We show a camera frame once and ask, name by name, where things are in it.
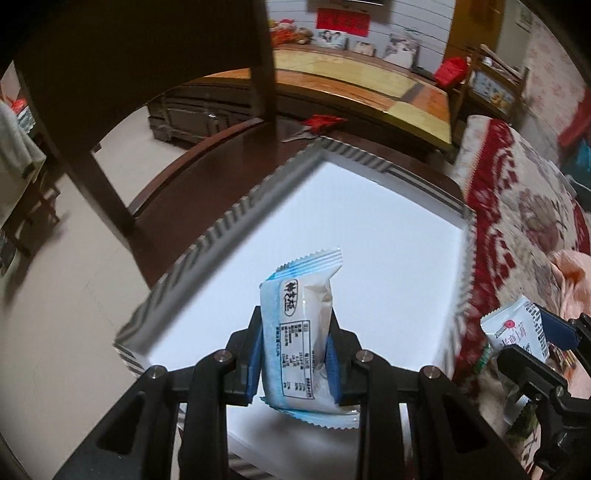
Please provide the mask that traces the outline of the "white blue snack packet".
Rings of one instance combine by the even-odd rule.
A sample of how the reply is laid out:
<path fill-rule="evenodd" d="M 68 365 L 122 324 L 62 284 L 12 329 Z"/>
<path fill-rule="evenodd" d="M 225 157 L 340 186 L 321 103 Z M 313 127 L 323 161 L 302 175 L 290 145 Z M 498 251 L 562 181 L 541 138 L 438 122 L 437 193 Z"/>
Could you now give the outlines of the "white blue snack packet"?
<path fill-rule="evenodd" d="M 485 315 L 480 325 L 494 355 L 518 345 L 543 363 L 549 358 L 540 308 L 525 296 Z"/>

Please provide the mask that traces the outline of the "light blue snack packet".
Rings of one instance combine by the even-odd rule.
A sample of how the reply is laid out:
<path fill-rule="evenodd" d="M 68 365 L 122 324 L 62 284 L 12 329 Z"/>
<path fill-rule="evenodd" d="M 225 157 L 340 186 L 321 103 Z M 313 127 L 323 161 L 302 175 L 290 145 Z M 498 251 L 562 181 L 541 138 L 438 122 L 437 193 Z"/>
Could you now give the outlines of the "light blue snack packet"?
<path fill-rule="evenodd" d="M 263 402 L 311 425 L 352 430 L 361 407 L 339 405 L 339 362 L 329 334 L 331 280 L 341 268 L 339 248 L 322 250 L 281 265 L 260 284 Z"/>

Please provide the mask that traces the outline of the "green snack packet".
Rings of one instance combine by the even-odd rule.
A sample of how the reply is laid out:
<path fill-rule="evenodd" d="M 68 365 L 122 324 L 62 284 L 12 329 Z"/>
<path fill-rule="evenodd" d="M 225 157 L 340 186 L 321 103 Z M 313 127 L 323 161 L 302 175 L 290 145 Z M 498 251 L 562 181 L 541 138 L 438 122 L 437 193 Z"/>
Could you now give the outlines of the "green snack packet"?
<path fill-rule="evenodd" d="M 474 366 L 474 373 L 476 375 L 480 375 L 486 367 L 489 365 L 492 357 L 494 354 L 494 349 L 490 343 L 487 343 L 482 351 L 482 354 L 479 360 L 476 362 Z"/>

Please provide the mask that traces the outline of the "pink quilted blanket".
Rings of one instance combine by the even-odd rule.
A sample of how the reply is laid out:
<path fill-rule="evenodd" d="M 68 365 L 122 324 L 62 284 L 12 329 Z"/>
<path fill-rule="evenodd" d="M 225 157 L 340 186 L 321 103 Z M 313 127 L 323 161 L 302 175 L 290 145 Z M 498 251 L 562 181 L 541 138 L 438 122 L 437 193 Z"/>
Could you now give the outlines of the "pink quilted blanket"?
<path fill-rule="evenodd" d="M 560 250 L 550 255 L 552 269 L 560 285 L 560 316 L 577 319 L 590 315 L 591 257 L 574 250 Z"/>

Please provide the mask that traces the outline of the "red floral plush blanket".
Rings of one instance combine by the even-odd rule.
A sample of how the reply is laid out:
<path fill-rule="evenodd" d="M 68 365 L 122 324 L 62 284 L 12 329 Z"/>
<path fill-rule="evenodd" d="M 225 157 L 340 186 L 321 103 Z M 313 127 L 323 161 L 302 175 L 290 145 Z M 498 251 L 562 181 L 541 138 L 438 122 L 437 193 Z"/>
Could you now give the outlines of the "red floral plush blanket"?
<path fill-rule="evenodd" d="M 503 400 L 489 365 L 474 373 L 487 343 L 480 320 L 521 295 L 560 316 L 550 255 L 574 250 L 590 256 L 590 226 L 562 173 L 502 120 L 469 117 L 451 177 L 477 227 L 474 286 L 455 380 L 478 403 Z"/>

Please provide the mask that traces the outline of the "striped white storage box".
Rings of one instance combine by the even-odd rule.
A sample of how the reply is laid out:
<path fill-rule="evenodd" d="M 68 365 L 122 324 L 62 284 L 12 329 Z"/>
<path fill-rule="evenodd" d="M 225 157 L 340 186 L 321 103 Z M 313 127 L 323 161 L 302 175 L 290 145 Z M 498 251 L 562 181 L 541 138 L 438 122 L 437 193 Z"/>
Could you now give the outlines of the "striped white storage box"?
<path fill-rule="evenodd" d="M 287 389 L 315 394 L 314 284 L 342 329 L 390 364 L 455 371 L 474 283 L 476 216 L 466 203 L 385 158 L 312 143 L 222 215 L 151 289 L 114 346 L 141 374 L 177 370 L 223 347 L 263 298 L 283 319 L 273 353 Z"/>

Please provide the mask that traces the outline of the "wooden side shelf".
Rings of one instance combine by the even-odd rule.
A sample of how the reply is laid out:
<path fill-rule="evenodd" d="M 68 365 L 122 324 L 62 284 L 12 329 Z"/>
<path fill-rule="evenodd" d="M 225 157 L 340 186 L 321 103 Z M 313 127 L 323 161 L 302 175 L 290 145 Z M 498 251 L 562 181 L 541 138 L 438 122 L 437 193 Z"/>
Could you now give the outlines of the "wooden side shelf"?
<path fill-rule="evenodd" d="M 481 44 L 471 60 L 467 94 L 512 124 L 521 109 L 530 69 L 515 69 L 486 44 Z"/>

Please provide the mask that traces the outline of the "red gift box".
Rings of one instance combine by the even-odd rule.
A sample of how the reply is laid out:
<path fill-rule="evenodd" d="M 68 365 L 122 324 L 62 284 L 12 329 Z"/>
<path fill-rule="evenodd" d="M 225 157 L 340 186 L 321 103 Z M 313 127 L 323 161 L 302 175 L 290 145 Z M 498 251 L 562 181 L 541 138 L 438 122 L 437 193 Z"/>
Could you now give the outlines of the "red gift box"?
<path fill-rule="evenodd" d="M 443 90 L 453 90 L 467 78 L 468 72 L 469 63 L 466 57 L 450 57 L 436 71 L 435 83 Z"/>

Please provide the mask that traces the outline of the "wooden coffee table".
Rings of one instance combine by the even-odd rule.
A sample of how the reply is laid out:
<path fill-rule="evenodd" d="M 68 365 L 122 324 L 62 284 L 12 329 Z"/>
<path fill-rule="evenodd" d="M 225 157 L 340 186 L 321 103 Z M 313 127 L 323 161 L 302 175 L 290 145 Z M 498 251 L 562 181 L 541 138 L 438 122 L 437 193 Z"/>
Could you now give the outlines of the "wooden coffee table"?
<path fill-rule="evenodd" d="M 452 147 L 448 95 L 408 69 L 351 51 L 283 45 L 274 51 L 276 110 L 301 121 L 345 119 L 353 135 L 413 155 Z M 231 70 L 174 87 L 147 105 L 153 136 L 197 143 L 252 117 L 250 73 Z"/>

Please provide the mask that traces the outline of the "dark wooden chair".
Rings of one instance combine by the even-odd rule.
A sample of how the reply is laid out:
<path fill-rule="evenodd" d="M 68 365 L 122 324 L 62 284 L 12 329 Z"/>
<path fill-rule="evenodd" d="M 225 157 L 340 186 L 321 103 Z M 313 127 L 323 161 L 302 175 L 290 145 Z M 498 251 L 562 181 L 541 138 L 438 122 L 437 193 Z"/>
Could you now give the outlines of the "dark wooden chair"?
<path fill-rule="evenodd" d="M 298 150 L 297 127 L 334 114 L 332 137 L 423 171 L 446 146 L 414 126 L 276 81 L 263 1 L 8 1 L 7 50 L 52 154 L 153 285 L 221 214 Z M 95 159 L 146 107 L 183 148 L 130 202 Z"/>

